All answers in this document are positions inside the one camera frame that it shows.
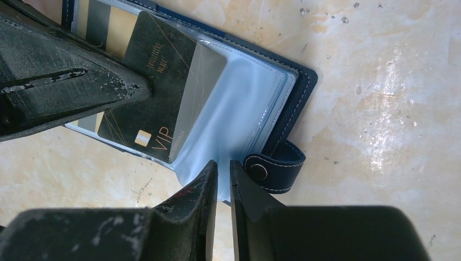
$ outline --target card chip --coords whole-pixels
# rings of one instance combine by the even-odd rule
[[[152,137],[152,134],[150,134],[149,132],[145,132],[144,130],[139,130],[138,134],[136,135],[136,139],[134,140],[134,143],[147,147],[147,144],[151,140],[151,137]]]

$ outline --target black card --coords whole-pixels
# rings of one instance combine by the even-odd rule
[[[196,41],[141,12],[123,62],[154,84],[151,99],[104,112],[102,138],[169,161]]]

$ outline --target snap button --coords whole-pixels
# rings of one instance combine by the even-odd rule
[[[263,181],[267,178],[267,169],[260,164],[254,164],[250,167],[250,175],[253,179]]]

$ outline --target wallet strap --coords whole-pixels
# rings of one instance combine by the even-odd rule
[[[244,160],[244,169],[267,192],[283,194],[293,186],[305,160],[304,153],[286,140],[277,157],[248,155]]]

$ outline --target marble floor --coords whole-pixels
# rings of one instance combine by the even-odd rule
[[[434,260],[459,260],[461,2],[356,1],[158,2],[319,74],[290,137],[307,160],[281,202],[395,206]],[[29,208],[155,206],[180,188],[166,168],[63,127],[0,155],[0,225]],[[230,216],[220,203],[215,260],[233,260]]]

